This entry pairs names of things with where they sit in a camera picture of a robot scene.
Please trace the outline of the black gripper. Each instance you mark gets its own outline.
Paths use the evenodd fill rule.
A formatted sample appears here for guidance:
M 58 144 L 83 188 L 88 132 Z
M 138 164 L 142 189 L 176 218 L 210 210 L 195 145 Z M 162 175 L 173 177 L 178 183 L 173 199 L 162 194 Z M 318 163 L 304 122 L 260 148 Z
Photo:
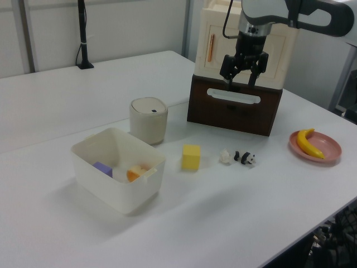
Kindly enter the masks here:
M 242 69 L 238 67 L 250 67 L 249 86 L 255 86 L 261 73 L 266 72 L 269 55 L 263 51 L 266 36 L 252 36 L 239 32 L 235 46 L 235 57 L 225 55 L 220 69 L 220 75 L 225 83 L 225 90 L 230 91 L 234 77 Z

